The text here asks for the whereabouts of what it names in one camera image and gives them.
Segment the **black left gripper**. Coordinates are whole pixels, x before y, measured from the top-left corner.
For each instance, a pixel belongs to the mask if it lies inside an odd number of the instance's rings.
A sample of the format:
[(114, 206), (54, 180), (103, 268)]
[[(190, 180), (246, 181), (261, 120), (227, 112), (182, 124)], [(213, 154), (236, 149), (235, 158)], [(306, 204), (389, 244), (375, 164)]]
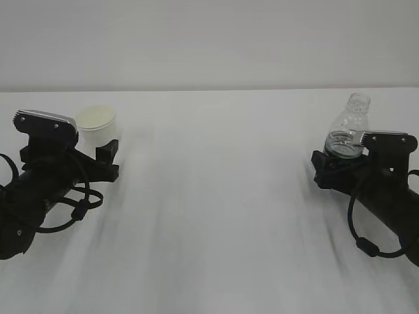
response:
[(119, 166), (113, 163), (117, 152), (117, 139), (96, 147), (92, 158), (75, 146), (29, 137), (20, 151), (24, 172), (19, 177), (19, 191), (66, 193), (77, 183), (113, 183), (119, 176)]

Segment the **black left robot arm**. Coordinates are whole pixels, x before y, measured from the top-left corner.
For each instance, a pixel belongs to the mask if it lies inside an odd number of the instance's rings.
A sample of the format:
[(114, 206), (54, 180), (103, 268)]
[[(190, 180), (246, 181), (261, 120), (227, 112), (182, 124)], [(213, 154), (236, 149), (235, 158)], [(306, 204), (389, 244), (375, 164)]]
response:
[[(90, 185), (116, 181), (119, 166), (113, 160), (117, 152), (116, 139), (96, 148), (96, 158), (91, 158), (71, 145), (32, 137), (20, 151), (22, 173), (4, 156), (12, 179), (1, 187), (1, 259), (24, 254), (36, 234), (61, 232), (100, 207), (103, 194)], [(57, 204), (72, 208), (69, 221), (44, 227), (46, 215)]]

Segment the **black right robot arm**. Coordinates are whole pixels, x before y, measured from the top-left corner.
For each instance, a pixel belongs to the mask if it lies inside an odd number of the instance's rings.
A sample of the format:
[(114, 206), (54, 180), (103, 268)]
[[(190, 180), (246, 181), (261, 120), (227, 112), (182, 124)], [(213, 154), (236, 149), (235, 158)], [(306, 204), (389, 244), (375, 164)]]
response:
[[(336, 190), (350, 197), (347, 223), (358, 249), (370, 257), (406, 256), (418, 265), (418, 193), (409, 188), (406, 180), (400, 180), (389, 168), (379, 167), (376, 160), (366, 155), (344, 160), (315, 150), (311, 162), (314, 181), (321, 189)], [(356, 232), (353, 213), (357, 201), (397, 236), (399, 249), (383, 252)]]

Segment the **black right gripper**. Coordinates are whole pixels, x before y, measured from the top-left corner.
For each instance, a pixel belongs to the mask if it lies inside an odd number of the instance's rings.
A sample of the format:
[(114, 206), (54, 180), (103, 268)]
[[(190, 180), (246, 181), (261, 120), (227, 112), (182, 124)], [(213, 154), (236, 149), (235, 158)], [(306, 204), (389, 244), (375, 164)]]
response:
[(321, 189), (349, 195), (358, 188), (361, 198), (387, 192), (397, 200), (412, 199), (408, 172), (401, 174), (393, 169), (377, 167), (369, 156), (362, 155), (349, 164), (342, 164), (336, 156), (315, 150), (311, 162), (316, 171), (314, 181)]

